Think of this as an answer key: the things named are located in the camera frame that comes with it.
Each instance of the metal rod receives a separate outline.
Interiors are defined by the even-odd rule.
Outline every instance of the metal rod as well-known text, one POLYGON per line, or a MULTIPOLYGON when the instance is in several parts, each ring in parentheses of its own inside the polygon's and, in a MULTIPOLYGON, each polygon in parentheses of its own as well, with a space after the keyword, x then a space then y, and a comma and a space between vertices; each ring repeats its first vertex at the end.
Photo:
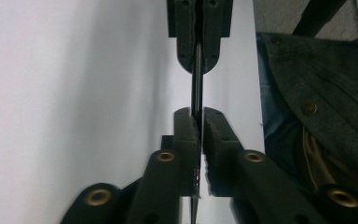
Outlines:
MULTIPOLYGON (((193 80, 191 90, 191 115, 195 119, 200 143, 202 140, 202 80, 203 79, 203 55, 202 44, 198 41, 196 46, 196 57, 193 66, 193 80)), ((194 192, 190 199, 191 224, 196 224, 197 209, 200 197, 200 154, 199 167, 194 171, 194 192)))

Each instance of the gray floor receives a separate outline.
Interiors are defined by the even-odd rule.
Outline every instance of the gray floor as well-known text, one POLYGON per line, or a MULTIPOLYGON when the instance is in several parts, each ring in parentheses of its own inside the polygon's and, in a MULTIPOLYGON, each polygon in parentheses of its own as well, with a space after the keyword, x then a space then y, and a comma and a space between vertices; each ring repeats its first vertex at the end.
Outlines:
MULTIPOLYGON (((291 34, 308 2, 309 0, 254 0, 257 32, 291 34)), ((348 0, 316 37, 336 40, 358 38, 356 1, 348 0)))

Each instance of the clothing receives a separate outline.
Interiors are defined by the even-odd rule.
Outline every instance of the clothing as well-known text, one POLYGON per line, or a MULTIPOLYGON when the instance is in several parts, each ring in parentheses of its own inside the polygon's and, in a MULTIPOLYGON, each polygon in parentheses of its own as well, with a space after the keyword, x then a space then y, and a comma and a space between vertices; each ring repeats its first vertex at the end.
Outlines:
POLYGON ((257 35, 266 153, 294 180, 303 127, 358 173, 358 40, 257 35))

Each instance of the white surface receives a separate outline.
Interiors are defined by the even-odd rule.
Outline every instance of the white surface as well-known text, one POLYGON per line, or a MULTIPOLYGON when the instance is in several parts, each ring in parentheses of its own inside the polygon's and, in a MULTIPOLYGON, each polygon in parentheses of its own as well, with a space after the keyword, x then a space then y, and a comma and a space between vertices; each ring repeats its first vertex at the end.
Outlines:
MULTIPOLYGON (((0 1, 0 223, 58 223, 83 188, 142 175, 190 106, 166 20, 165 0, 0 1)), ((204 105, 263 150, 252 1, 234 1, 204 83, 204 105)), ((202 194, 199 223, 233 222, 202 194)))

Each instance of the jacket button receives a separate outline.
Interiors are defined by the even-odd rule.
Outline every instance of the jacket button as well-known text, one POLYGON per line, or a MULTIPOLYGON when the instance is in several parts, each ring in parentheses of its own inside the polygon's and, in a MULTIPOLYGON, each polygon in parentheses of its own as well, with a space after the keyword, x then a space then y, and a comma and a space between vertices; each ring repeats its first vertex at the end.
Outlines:
POLYGON ((282 40, 279 38, 279 37, 272 37, 271 39, 271 42, 274 44, 274 45, 280 45, 282 43, 282 40))
POLYGON ((318 111, 318 105, 313 102, 307 102, 302 106, 302 113, 306 116, 311 116, 318 111))

